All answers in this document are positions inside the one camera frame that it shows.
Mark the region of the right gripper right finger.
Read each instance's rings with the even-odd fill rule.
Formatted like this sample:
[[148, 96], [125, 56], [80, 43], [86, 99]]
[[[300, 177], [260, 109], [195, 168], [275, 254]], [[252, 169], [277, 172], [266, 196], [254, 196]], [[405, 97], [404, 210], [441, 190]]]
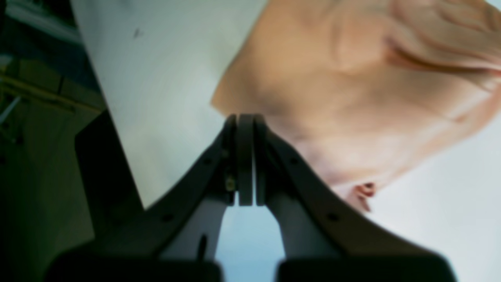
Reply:
[[372, 223], [333, 194], [302, 157], [254, 116], [258, 205], [279, 223], [278, 282], [454, 282], [441, 255]]

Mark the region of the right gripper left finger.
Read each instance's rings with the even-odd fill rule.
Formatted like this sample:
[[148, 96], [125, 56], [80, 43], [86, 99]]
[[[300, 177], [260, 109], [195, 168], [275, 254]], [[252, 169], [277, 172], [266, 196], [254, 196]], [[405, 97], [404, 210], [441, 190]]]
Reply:
[[222, 282], [214, 261], [224, 212], [253, 204], [253, 116], [218, 137], [156, 204], [111, 235], [60, 255], [46, 282]]

